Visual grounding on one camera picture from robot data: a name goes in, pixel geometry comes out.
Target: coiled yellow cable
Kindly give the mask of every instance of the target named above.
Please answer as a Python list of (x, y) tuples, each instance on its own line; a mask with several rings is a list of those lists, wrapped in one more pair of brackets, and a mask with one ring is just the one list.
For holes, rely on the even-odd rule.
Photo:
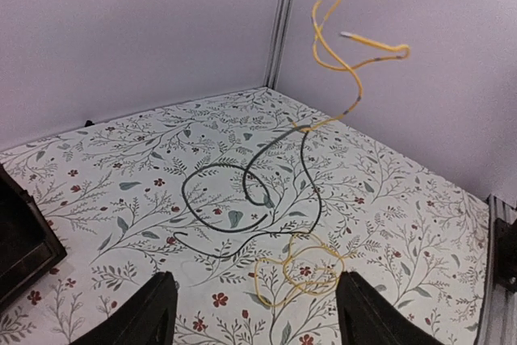
[[(357, 36), (356, 34), (342, 32), (341, 36), (349, 38), (351, 40), (354, 40), (355, 42), (359, 42), (360, 44), (365, 44), (367, 46), (370, 46), (370, 47), (373, 47), (373, 48), (378, 48), (380, 50), (385, 50), (386, 52), (391, 52), (391, 53), (404, 52), (402, 55), (371, 58), (369, 60), (362, 61), (362, 62), (360, 62), (357, 65), (353, 65), (353, 66), (348, 65), (343, 59), (341, 59), (330, 48), (330, 46), (326, 43), (325, 38), (323, 38), (323, 35), (322, 35), (322, 30), (323, 30), (324, 23), (328, 20), (328, 18), (332, 15), (332, 13), (336, 10), (336, 8), (338, 8), (339, 3), (341, 3), (341, 1), (342, 0), (337, 0), (332, 5), (332, 7), (329, 9), (329, 11), (326, 13), (325, 17), (323, 18), (323, 21), (322, 21), (321, 24), (317, 24), (316, 14), (317, 14), (317, 10), (320, 7), (320, 5), (322, 4), (323, 0), (317, 0), (314, 3), (312, 14), (311, 14), (312, 21), (313, 21), (314, 32), (315, 32), (314, 42), (313, 42), (313, 56), (314, 56), (314, 59), (316, 60), (316, 62), (319, 65), (321, 65), (321, 66), (323, 66), (323, 67), (325, 67), (327, 69), (335, 70), (335, 71), (338, 71), (338, 72), (349, 72), (352, 75), (352, 77), (355, 79), (355, 82), (357, 83), (357, 87), (358, 87), (358, 90), (359, 90), (358, 95), (357, 95), (357, 99), (343, 113), (341, 113), (341, 114), (339, 114), (339, 115), (337, 115), (335, 117), (329, 118), (327, 120), (323, 120), (323, 121), (315, 124), (313, 127), (303, 128), (303, 129), (300, 130), (300, 131), (303, 131), (303, 132), (313, 131), (316, 128), (319, 128), (322, 125), (328, 124), (331, 121), (341, 120), (347, 113), (350, 113), (357, 106), (359, 101), (361, 101), (361, 99), (363, 98), (363, 84), (362, 84), (362, 82), (361, 82), (361, 80), (359, 78), (359, 75), (355, 72), (356, 69), (358, 69), (358, 68), (360, 68), (362, 66), (371, 64), (373, 62), (390, 61), (390, 60), (403, 60), (403, 59), (406, 59), (407, 57), (410, 56), (410, 47), (407, 44), (399, 44), (398, 46), (389, 46), (387, 44), (383, 44), (381, 42), (376, 42), (374, 40), (370, 40), (370, 39), (364, 38), (362, 36)], [(341, 66), (330, 65), (330, 64), (326, 64), (325, 62), (323, 62), (320, 59), (320, 57), (318, 55), (318, 52), (317, 52), (317, 44), (318, 43), (320, 43), (323, 46), (323, 48), (330, 54), (330, 56), (333, 57)], [(337, 287), (338, 281), (339, 281), (339, 274), (341, 274), (341, 272), (345, 270), (345, 259), (347, 257), (341, 256), (338, 252), (336, 252), (335, 250), (332, 250), (331, 248), (329, 248), (315, 234), (310, 234), (309, 236), (313, 240), (315, 240), (318, 243), (318, 245), (306, 247), (306, 248), (300, 250), (299, 252), (296, 252), (295, 254), (293, 254), (292, 253), (292, 244), (294, 242), (294, 238), (296, 237), (296, 235), (293, 234), (291, 236), (291, 238), (289, 239), (288, 256), (287, 256), (287, 258), (285, 260), (275, 260), (275, 259), (269, 259), (269, 258), (260, 258), (260, 259), (257, 259), (257, 261), (255, 262), (255, 268), (254, 268), (255, 292), (256, 292), (257, 298), (264, 305), (270, 306), (270, 307), (279, 307), (281, 305), (285, 305), (285, 304), (290, 302), (295, 297), (296, 290), (300, 291), (300, 292), (303, 292), (305, 294), (309, 294), (309, 295), (313, 295), (313, 296), (318, 296), (318, 295), (325, 295), (325, 294), (327, 294), (329, 292), (333, 292), (335, 290), (335, 288)], [(335, 271), (333, 267), (331, 267), (331, 268), (328, 268), (328, 267), (322, 267), (322, 268), (316, 267), (315, 271), (323, 271), (325, 273), (329, 273), (330, 274), (330, 280), (323, 280), (323, 281), (309, 280), (309, 281), (305, 281), (305, 282), (296, 282), (289, 275), (288, 267), (296, 258), (298, 258), (299, 256), (301, 256), (302, 254), (306, 253), (309, 250), (323, 250), (327, 254), (335, 257), (341, 263), (341, 266), (342, 266), (341, 271)], [(291, 291), (288, 293), (288, 295), (282, 301), (277, 302), (277, 303), (272, 303), (269, 300), (267, 300), (266, 298), (264, 298), (262, 296), (262, 294), (260, 293), (260, 287), (259, 287), (259, 265), (260, 265), (260, 263), (274, 263), (274, 264), (278, 264), (278, 265), (282, 266), (282, 272), (284, 274), (284, 277), (287, 280), (287, 282), (289, 282), (290, 285), (292, 286)], [(311, 286), (329, 286), (329, 287), (325, 288), (323, 290), (314, 291), (314, 290), (310, 289)]]
[[(315, 240), (318, 245), (317, 246), (308, 246), (306, 248), (303, 248), (302, 250), (292, 253), (292, 244), (294, 242), (294, 239), (298, 235), (293, 234), (291, 238), (289, 239), (288, 244), (288, 256), (285, 260), (275, 260), (275, 259), (269, 259), (269, 258), (260, 258), (257, 259), (255, 262), (255, 270), (254, 270), (254, 283), (255, 283), (255, 293), (257, 294), (257, 298), (265, 305), (269, 307), (279, 307), (281, 305), (285, 305), (289, 301), (291, 301), (296, 293), (296, 290), (303, 292), (304, 294), (309, 294), (313, 296), (323, 295), (328, 292), (332, 292), (335, 290), (335, 288), (338, 285), (339, 282), (339, 274), (341, 272), (345, 271), (345, 258), (346, 256), (341, 256), (338, 252), (335, 250), (332, 250), (330, 247), (328, 247), (318, 236), (315, 234), (310, 235), (300, 235), (303, 238), (306, 238), (309, 236), (313, 240)], [(314, 272), (316, 271), (323, 271), (328, 274), (330, 274), (330, 280), (307, 280), (304, 282), (296, 282), (291, 275), (288, 272), (288, 266), (291, 264), (296, 258), (301, 256), (302, 254), (306, 253), (309, 250), (323, 250), (328, 255), (336, 258), (341, 263), (341, 269), (340, 271), (336, 271), (334, 267), (315, 267)], [(264, 298), (262, 294), (260, 293), (260, 287), (259, 287), (259, 265), (260, 263), (274, 263), (282, 266), (282, 272), (284, 274), (284, 278), (287, 282), (290, 283), (292, 286), (291, 291), (288, 292), (288, 295), (282, 299), (282, 301), (279, 301), (277, 303), (271, 303), (268, 299)], [(329, 286), (328, 288), (325, 288), (324, 290), (318, 290), (314, 291), (311, 290), (311, 286)]]

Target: lavender wall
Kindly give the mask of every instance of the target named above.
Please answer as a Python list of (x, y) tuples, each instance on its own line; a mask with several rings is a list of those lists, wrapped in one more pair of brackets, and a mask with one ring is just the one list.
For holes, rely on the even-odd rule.
[[(314, 1), (294, 1), (280, 91), (337, 114), (356, 87), (311, 57)], [(515, 201), (517, 0), (345, 0), (324, 35), (355, 63), (382, 53), (338, 38), (343, 30), (413, 49), (359, 71), (365, 96), (347, 123), (481, 198)]]
[(0, 0), (0, 149), (259, 86), (276, 0)]

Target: red flower print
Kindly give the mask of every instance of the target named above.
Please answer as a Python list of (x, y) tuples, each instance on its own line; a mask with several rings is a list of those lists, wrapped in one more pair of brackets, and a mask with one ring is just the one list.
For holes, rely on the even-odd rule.
[(31, 301), (31, 303), (36, 306), (39, 301), (41, 301), (41, 295), (39, 291), (32, 290), (29, 295), (27, 295), (27, 299)]
[(223, 292), (219, 292), (217, 295), (213, 294), (212, 298), (213, 305), (216, 307), (219, 307), (219, 305), (226, 306), (226, 302), (228, 301), (228, 297)]
[(310, 274), (312, 274), (312, 271), (310, 271), (310, 267), (301, 267), (300, 274), (302, 274), (303, 276), (309, 276)]
[(66, 287), (70, 287), (70, 288), (74, 288), (74, 285), (77, 283), (76, 280), (72, 280), (72, 278), (68, 278), (66, 280), (66, 283), (65, 283), (65, 286)]
[(301, 345), (314, 345), (314, 337), (306, 334), (299, 338)]
[(203, 324), (203, 320), (201, 318), (197, 318), (197, 321), (194, 321), (193, 328), (197, 331), (203, 331), (206, 330), (208, 326)]

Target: leaf print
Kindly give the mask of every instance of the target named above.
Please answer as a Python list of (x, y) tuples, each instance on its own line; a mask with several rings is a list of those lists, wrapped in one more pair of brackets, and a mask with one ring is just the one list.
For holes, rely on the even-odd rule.
[(292, 168), (287, 166), (279, 165), (279, 168), (282, 170), (286, 170), (288, 173), (292, 173)]
[(44, 155), (45, 152), (43, 150), (38, 151), (38, 153), (36, 154), (36, 162), (38, 162)]
[(366, 182), (366, 181), (364, 181), (364, 188), (366, 189), (366, 191), (368, 193), (373, 193), (374, 192), (373, 187), (371, 187), (370, 184), (368, 182)]
[(404, 270), (404, 273), (406, 275), (411, 275), (410, 269), (404, 263), (401, 263), (401, 266), (402, 266), (402, 269)]
[(289, 216), (300, 216), (300, 217), (307, 217), (307, 215), (305, 213), (302, 213), (302, 212), (298, 212), (298, 211), (295, 211), (295, 212), (290, 212), (289, 213)]
[(121, 182), (119, 183), (120, 190), (129, 190), (132, 187), (135, 187), (136, 185), (140, 185), (140, 182)]
[(286, 323), (284, 329), (282, 330), (282, 340), (280, 341), (280, 345), (286, 345), (289, 341), (289, 337), (291, 337), (291, 323)]
[[(261, 305), (262, 307), (264, 307), (264, 308), (266, 308), (268, 310), (270, 309), (270, 307), (268, 305), (264, 305), (262, 303), (262, 301), (259, 299), (259, 297), (257, 297), (256, 294), (254, 294), (252, 292), (246, 292), (246, 291), (244, 293), (248, 294), (253, 302), (258, 303), (259, 305)], [(271, 301), (268, 298), (266, 298), (264, 295), (262, 295), (261, 297), (262, 297), (262, 299), (265, 300), (266, 303), (268, 303), (268, 304), (271, 303)]]
[(120, 216), (117, 217), (116, 224), (119, 226), (119, 228), (122, 229), (122, 234), (125, 234), (129, 229), (129, 226), (126, 223), (126, 221), (124, 221), (124, 218), (122, 218)]
[(468, 331), (475, 331), (477, 329), (477, 322), (471, 326), (465, 327), (465, 329), (467, 329)]
[(418, 292), (421, 296), (423, 296), (425, 298), (432, 298), (431, 294), (428, 293), (426, 290), (424, 290), (421, 287), (415, 287), (415, 288), (413, 288), (413, 290)]
[(111, 240), (111, 235), (109, 235), (107, 237), (107, 239), (103, 241), (103, 243), (100, 245), (99, 248), (97, 248), (97, 250), (103, 250), (104, 248), (106, 248), (106, 246), (110, 242), (110, 240)]
[(237, 228), (239, 222), (242, 219), (242, 216), (244, 216), (244, 213), (239, 212), (238, 210), (230, 210), (228, 212), (229, 224), (231, 229)]
[(399, 303), (399, 304), (398, 304), (398, 306), (397, 306), (397, 309), (399, 309), (399, 310), (400, 310), (401, 308), (403, 308), (404, 306), (407, 306), (407, 305), (408, 305), (409, 303), (411, 303), (412, 301), (413, 301), (412, 299), (409, 299), (409, 300), (407, 300), (407, 301), (403, 301), (403, 302)]
[(460, 267), (460, 260), (458, 259), (458, 256), (455, 254), (452, 254), (451, 257), (454, 259), (458, 267)]
[(151, 153), (151, 157), (163, 160), (162, 156), (159, 153), (157, 153), (156, 151), (153, 151)]
[(275, 207), (275, 204), (273, 204), (273, 201), (271, 201), (271, 198), (269, 198), (267, 196), (267, 194), (264, 194), (264, 205), (266, 206), (266, 208), (268, 209), (271, 209), (271, 208), (274, 208)]
[(171, 218), (171, 219), (169, 220), (169, 222), (170, 222), (171, 224), (178, 224), (179, 222), (181, 222), (181, 221), (183, 221), (183, 220), (185, 220), (185, 218), (177, 218), (177, 217), (176, 217), (176, 218)]
[(154, 238), (154, 239), (160, 238), (159, 236), (157, 236), (156, 234), (154, 234), (153, 232), (150, 232), (148, 230), (145, 230), (144, 232), (142, 232), (142, 236), (144, 236), (145, 238)]

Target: yellow cable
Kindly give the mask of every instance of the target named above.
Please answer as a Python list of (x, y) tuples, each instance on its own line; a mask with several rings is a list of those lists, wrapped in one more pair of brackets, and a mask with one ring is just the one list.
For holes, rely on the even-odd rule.
[[(305, 294), (309, 294), (309, 295), (312, 295), (312, 296), (318, 296), (318, 295), (323, 295), (323, 294), (327, 294), (328, 292), (332, 292), (335, 290), (335, 288), (337, 287), (338, 285), (338, 282), (339, 282), (339, 274), (341, 274), (341, 272), (343, 272), (345, 270), (345, 256), (341, 256), (338, 252), (336, 252), (335, 250), (332, 250), (331, 248), (329, 248), (318, 236), (316, 236), (315, 234), (310, 234), (309, 236), (313, 239), (313, 240), (316, 240), (316, 242), (319, 244), (317, 246), (308, 246), (302, 250), (300, 250), (299, 252), (296, 252), (295, 254), (292, 253), (292, 244), (294, 242), (294, 239), (297, 237), (297, 236), (306, 236), (305, 234), (293, 234), (291, 236), (291, 238), (289, 239), (289, 244), (288, 244), (288, 256), (285, 260), (275, 260), (275, 259), (269, 259), (269, 258), (259, 258), (257, 259), (257, 261), (255, 262), (255, 269), (254, 269), (254, 285), (255, 285), (255, 293), (257, 295), (257, 298), (265, 305), (265, 306), (269, 306), (269, 307), (279, 307), (281, 305), (285, 305), (286, 303), (288, 303), (289, 301), (291, 301), (293, 299), (293, 297), (295, 296), (295, 293), (296, 293), (296, 290), (298, 291), (301, 291)], [(288, 266), (289, 264), (291, 264), (293, 262), (293, 260), (295, 260), (296, 258), (298, 258), (299, 256), (301, 256), (302, 254), (304, 254), (305, 252), (309, 251), (309, 250), (323, 250), (325, 251), (327, 254), (329, 254), (330, 256), (333, 256), (335, 257), (340, 263), (341, 263), (341, 271), (337, 272), (335, 271), (333, 268), (328, 268), (328, 267), (315, 267), (314, 268), (314, 272), (316, 271), (323, 271), (323, 272), (328, 272), (330, 273), (331, 275), (331, 280), (323, 280), (323, 281), (319, 281), (319, 280), (307, 280), (305, 282), (300, 282), (300, 283), (297, 283), (288, 273)], [(290, 285), (292, 286), (292, 289), (291, 291), (288, 292), (288, 295), (282, 300), (282, 301), (279, 301), (277, 303), (271, 303), (270, 301), (268, 301), (266, 298), (264, 298), (260, 292), (260, 287), (259, 287), (259, 264), (260, 263), (274, 263), (274, 264), (279, 264), (282, 266), (282, 272), (284, 274), (284, 277), (285, 279), (287, 280), (287, 282), (290, 283)], [(323, 291), (313, 291), (311, 289), (308, 288), (308, 286), (329, 286), (327, 289), (323, 290)]]
[[(328, 12), (323, 17), (323, 21), (322, 21), (321, 24), (317, 24), (316, 14), (317, 14), (317, 10), (319, 9), (319, 7), (322, 4), (323, 0), (317, 0), (314, 3), (312, 14), (311, 14), (312, 21), (313, 21), (313, 28), (314, 28), (314, 32), (315, 32), (314, 42), (313, 42), (313, 57), (314, 57), (314, 59), (316, 60), (316, 62), (319, 65), (321, 65), (321, 66), (323, 66), (323, 67), (325, 67), (327, 69), (336, 70), (338, 72), (349, 72), (352, 75), (352, 77), (355, 79), (355, 82), (356, 82), (358, 90), (359, 90), (358, 95), (357, 95), (357, 99), (343, 113), (341, 113), (341, 114), (339, 114), (339, 115), (337, 115), (335, 117), (331, 117), (329, 119), (323, 120), (323, 121), (321, 121), (319, 123), (316, 123), (313, 127), (304, 128), (304, 129), (301, 130), (303, 132), (313, 131), (316, 128), (319, 128), (322, 125), (328, 124), (331, 121), (341, 120), (347, 113), (351, 112), (357, 106), (359, 101), (363, 98), (363, 84), (361, 83), (361, 80), (360, 80), (359, 76), (355, 72), (356, 69), (358, 69), (358, 68), (360, 68), (362, 66), (371, 64), (373, 62), (390, 61), (390, 60), (403, 60), (403, 59), (406, 59), (407, 57), (410, 56), (410, 47), (407, 44), (399, 44), (398, 46), (390, 46), (390, 45), (387, 45), (387, 44), (383, 44), (381, 42), (370, 40), (370, 39), (365, 38), (363, 36), (358, 36), (356, 34), (342, 32), (341, 36), (346, 37), (348, 39), (351, 39), (351, 40), (353, 40), (355, 42), (358, 42), (360, 44), (364, 44), (364, 45), (367, 45), (367, 46), (370, 46), (370, 47), (373, 47), (373, 48), (378, 48), (380, 50), (385, 50), (386, 52), (391, 52), (391, 53), (404, 52), (402, 55), (371, 58), (369, 60), (362, 61), (362, 62), (360, 62), (357, 65), (353, 65), (353, 66), (348, 65), (343, 59), (341, 59), (330, 48), (330, 46), (326, 43), (326, 41), (325, 41), (325, 39), (323, 38), (323, 35), (322, 35), (323, 25), (328, 20), (328, 18), (332, 15), (332, 13), (338, 8), (339, 3), (341, 3), (341, 1), (342, 0), (336, 0), (336, 2), (332, 5), (332, 7), (328, 10)], [(318, 44), (318, 42), (330, 54), (330, 56), (332, 58), (334, 58), (341, 66), (326, 64), (325, 62), (323, 62), (321, 60), (321, 58), (319, 57), (318, 52), (317, 52), (317, 44)], [(345, 270), (345, 258), (346, 257), (345, 256), (341, 256), (338, 252), (330, 249), (318, 236), (316, 236), (314, 234), (310, 234), (309, 236), (312, 239), (316, 240), (319, 245), (306, 247), (303, 250), (301, 250), (300, 252), (297, 252), (297, 253), (293, 254), (292, 253), (292, 243), (294, 241), (295, 236), (296, 235), (293, 234), (291, 236), (291, 238), (289, 239), (288, 256), (287, 256), (287, 258), (285, 260), (280, 261), (280, 260), (274, 260), (274, 259), (269, 259), (269, 258), (260, 258), (260, 259), (257, 259), (256, 262), (255, 262), (255, 268), (254, 268), (255, 292), (257, 294), (257, 298), (266, 306), (279, 307), (281, 305), (285, 305), (286, 303), (288, 303), (289, 301), (291, 301), (295, 297), (296, 291), (300, 291), (300, 292), (303, 292), (305, 294), (309, 294), (309, 295), (313, 295), (313, 296), (324, 295), (324, 294), (327, 294), (328, 292), (334, 291), (334, 289), (338, 285), (339, 275), (338, 275), (338, 273), (335, 270), (333, 270), (331, 268), (319, 268), (319, 267), (316, 267), (314, 269), (314, 271), (320, 271), (321, 270), (321, 271), (330, 273), (330, 280), (325, 280), (325, 281), (312, 281), (312, 280), (310, 280), (310, 281), (305, 281), (305, 282), (297, 283), (289, 275), (289, 273), (288, 273), (288, 266), (289, 266), (289, 264), (291, 264), (293, 262), (293, 260), (295, 260), (300, 255), (304, 254), (308, 250), (323, 250), (323, 251), (325, 251), (327, 254), (335, 257), (341, 263), (342, 271)], [(260, 287), (259, 287), (259, 264), (260, 263), (274, 263), (274, 264), (279, 264), (279, 265), (282, 266), (282, 272), (284, 274), (284, 277), (287, 280), (287, 282), (289, 282), (290, 285), (292, 286), (291, 291), (288, 292), (288, 295), (282, 301), (277, 302), (277, 303), (271, 303), (270, 301), (265, 299), (262, 296), (262, 294), (260, 293)], [(330, 287), (326, 288), (325, 290), (322, 290), (322, 291), (313, 291), (313, 290), (308, 288), (310, 286), (330, 286)]]
[[(330, 46), (326, 43), (325, 38), (323, 38), (323, 35), (322, 35), (323, 24), (332, 15), (332, 13), (338, 8), (338, 6), (341, 3), (341, 1), (342, 0), (336, 0), (336, 2), (332, 5), (332, 7), (328, 10), (328, 12), (323, 17), (323, 21), (322, 21), (321, 24), (317, 24), (316, 14), (317, 14), (317, 10), (319, 9), (319, 7), (322, 4), (323, 0), (317, 0), (314, 3), (312, 14), (311, 14), (312, 21), (313, 21), (313, 28), (314, 28), (314, 32), (315, 32), (314, 42), (313, 42), (313, 57), (314, 57), (314, 59), (316, 60), (316, 62), (319, 65), (321, 65), (321, 66), (323, 66), (323, 67), (325, 67), (327, 69), (332, 69), (332, 70), (336, 70), (336, 71), (339, 71), (339, 72), (350, 72), (352, 77), (355, 79), (355, 83), (357, 84), (357, 87), (358, 87), (358, 90), (359, 90), (358, 96), (357, 96), (357, 99), (355, 100), (355, 102), (346, 111), (344, 111), (343, 113), (341, 113), (341, 114), (339, 114), (339, 115), (337, 115), (335, 117), (329, 118), (327, 120), (323, 120), (323, 121), (315, 124), (311, 128), (304, 128), (304, 129), (301, 130), (303, 132), (313, 131), (314, 129), (316, 129), (318, 127), (321, 127), (322, 125), (328, 124), (331, 121), (341, 120), (347, 113), (350, 113), (350, 112), (352, 112), (354, 110), (354, 108), (357, 106), (359, 101), (363, 98), (363, 84), (362, 84), (362, 82), (361, 82), (361, 80), (359, 78), (359, 75), (355, 72), (356, 69), (358, 69), (358, 68), (360, 68), (362, 66), (371, 64), (373, 62), (390, 61), (390, 60), (403, 60), (403, 59), (407, 58), (410, 55), (410, 47), (407, 44), (399, 44), (398, 46), (390, 46), (390, 45), (387, 45), (387, 44), (383, 44), (381, 42), (370, 40), (370, 39), (365, 38), (363, 36), (358, 36), (356, 34), (342, 33), (342, 36), (344, 36), (346, 38), (349, 38), (349, 39), (351, 39), (351, 40), (353, 40), (355, 42), (359, 42), (360, 44), (365, 44), (367, 46), (371, 46), (373, 48), (378, 48), (380, 50), (385, 50), (385, 51), (391, 52), (391, 53), (398, 53), (398, 52), (402, 52), (402, 51), (404, 52), (402, 55), (399, 55), (399, 56), (387, 56), (387, 57), (371, 58), (369, 60), (362, 61), (359, 64), (354, 65), (354, 66), (348, 65), (341, 57), (339, 57), (334, 52), (334, 50), (332, 50), (332, 48), (330, 48)], [(317, 44), (318, 44), (318, 42), (330, 54), (330, 56), (333, 57), (341, 66), (335, 66), (335, 65), (326, 64), (325, 62), (323, 62), (321, 60), (321, 58), (319, 57), (318, 52), (317, 52)]]

